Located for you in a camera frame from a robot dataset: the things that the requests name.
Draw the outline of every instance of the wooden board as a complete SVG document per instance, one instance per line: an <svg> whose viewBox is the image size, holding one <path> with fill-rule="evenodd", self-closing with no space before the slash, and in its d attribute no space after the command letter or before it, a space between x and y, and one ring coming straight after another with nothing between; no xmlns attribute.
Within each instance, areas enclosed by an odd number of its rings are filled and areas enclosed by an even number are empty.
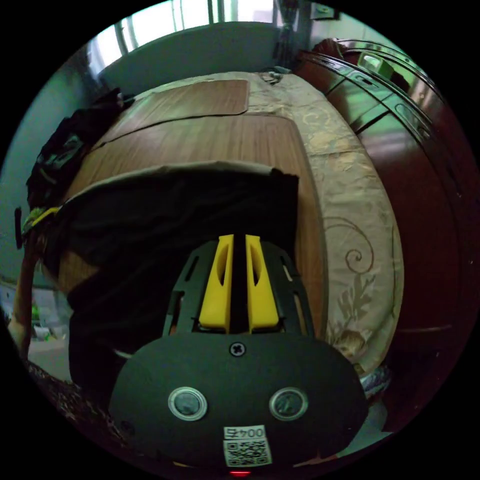
<svg viewBox="0 0 480 480"><path fill-rule="evenodd" d="M249 106L246 80L201 81L151 93L137 100L97 142L97 148L123 135L172 120L239 115Z"/></svg>

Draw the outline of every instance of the person's arm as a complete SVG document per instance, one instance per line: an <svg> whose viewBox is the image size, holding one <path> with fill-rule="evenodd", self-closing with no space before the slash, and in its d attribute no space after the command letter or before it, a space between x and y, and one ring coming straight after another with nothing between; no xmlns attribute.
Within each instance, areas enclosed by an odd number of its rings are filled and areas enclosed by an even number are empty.
<svg viewBox="0 0 480 480"><path fill-rule="evenodd" d="M34 238L25 247L25 256L21 263L20 275L13 298L13 314L8 324L8 331L18 348L20 356L28 357L32 337L32 288L34 284L35 265L39 259Z"/></svg>

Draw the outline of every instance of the qr code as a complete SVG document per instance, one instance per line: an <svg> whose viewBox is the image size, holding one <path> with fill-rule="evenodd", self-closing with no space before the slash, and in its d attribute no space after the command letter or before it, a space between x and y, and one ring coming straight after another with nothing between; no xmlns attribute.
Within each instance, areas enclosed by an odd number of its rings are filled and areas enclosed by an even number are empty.
<svg viewBox="0 0 480 480"><path fill-rule="evenodd" d="M272 455L266 438L224 440L223 450L228 467L258 467L272 463Z"/></svg>

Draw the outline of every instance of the curtain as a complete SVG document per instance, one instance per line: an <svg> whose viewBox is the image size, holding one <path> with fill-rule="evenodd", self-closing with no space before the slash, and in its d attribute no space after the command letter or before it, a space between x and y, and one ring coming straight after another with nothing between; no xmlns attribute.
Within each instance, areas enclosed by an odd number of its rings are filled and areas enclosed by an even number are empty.
<svg viewBox="0 0 480 480"><path fill-rule="evenodd" d="M283 26L273 52L273 58L280 67L289 69L294 60L294 23L299 11L299 0L275 0Z"/></svg>

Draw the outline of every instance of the red light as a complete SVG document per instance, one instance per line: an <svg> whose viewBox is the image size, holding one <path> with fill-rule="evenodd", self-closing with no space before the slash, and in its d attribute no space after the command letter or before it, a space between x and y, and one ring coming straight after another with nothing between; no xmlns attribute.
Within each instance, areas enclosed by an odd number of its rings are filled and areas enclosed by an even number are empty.
<svg viewBox="0 0 480 480"><path fill-rule="evenodd" d="M248 477L252 472L250 471L231 471L230 472L230 475L232 475L233 477L238 477L238 478L244 478L244 477Z"/></svg>

